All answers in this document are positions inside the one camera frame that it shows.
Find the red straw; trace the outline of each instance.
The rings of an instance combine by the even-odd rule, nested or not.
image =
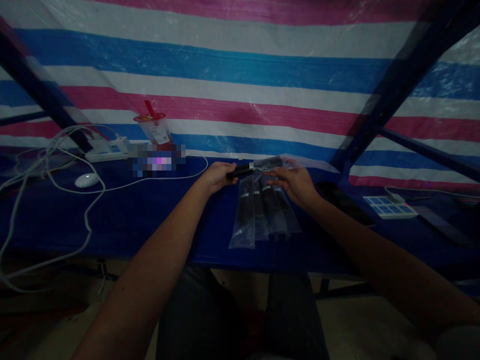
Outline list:
[[[146,108],[148,109],[148,112],[150,113],[150,115],[152,117],[155,116],[155,112],[154,112],[154,108],[152,107],[152,105],[150,104],[150,101],[148,100],[145,100],[145,105],[146,105]]]

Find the white power strip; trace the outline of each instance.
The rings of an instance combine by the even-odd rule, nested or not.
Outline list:
[[[90,163],[100,163],[103,161],[124,160],[129,157],[129,154],[120,151],[103,153],[90,153],[89,151],[85,157]]]
[[[368,205],[385,220],[411,219],[418,213],[406,203],[396,204],[388,196],[364,196]]]
[[[113,141],[89,140],[93,149],[85,157],[90,163],[99,163],[113,160],[124,160],[129,157],[130,141],[122,136]]]

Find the plastic cup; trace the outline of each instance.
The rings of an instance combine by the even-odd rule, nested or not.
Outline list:
[[[172,136],[165,122],[166,115],[162,112],[156,112],[154,115],[143,114],[134,117],[152,144],[163,145],[173,144]]]

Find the person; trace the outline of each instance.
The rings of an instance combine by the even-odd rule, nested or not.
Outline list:
[[[238,178],[215,162],[131,260],[73,358],[143,359],[159,321],[158,359],[232,359],[245,335],[231,294],[209,269],[185,267],[209,197]],[[480,359],[480,307],[433,269],[323,200],[305,168],[275,168],[290,199],[342,247],[365,280],[435,345],[439,359]],[[252,359],[328,359],[306,274],[271,274],[264,348]]]

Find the pink stripe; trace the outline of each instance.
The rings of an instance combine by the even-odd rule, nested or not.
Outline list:
[[[435,189],[452,192],[480,192],[480,184],[455,183],[442,181],[423,181],[423,180],[401,180],[379,176],[354,176],[348,178],[350,183],[355,186],[385,187],[393,186],[396,188],[407,189]]]
[[[11,42],[17,50],[24,56],[29,56],[29,50],[24,45],[24,43],[20,40],[14,30],[10,27],[10,25],[5,21],[3,17],[0,16],[0,32],[2,32]]]
[[[60,130],[60,127],[53,120],[41,122],[19,122],[0,126],[0,135],[51,139],[57,135]]]
[[[392,117],[385,126],[409,138],[480,142],[480,120]]]
[[[110,87],[63,86],[80,109],[131,110],[147,112],[144,100],[171,119],[202,119],[240,124],[284,126],[319,133],[347,135],[358,115],[284,105],[252,104],[192,97],[121,93]],[[480,121],[429,117],[394,117],[387,127],[417,139],[480,142]]]
[[[291,26],[418,21],[437,0],[94,0],[205,18]],[[424,20],[432,19],[428,9]]]
[[[202,119],[284,126],[320,133],[345,135],[356,114],[283,105],[252,104],[193,97],[140,95],[117,92],[110,87],[63,86],[62,89],[79,109],[131,110],[145,114],[144,100],[150,100],[157,112],[170,119]]]

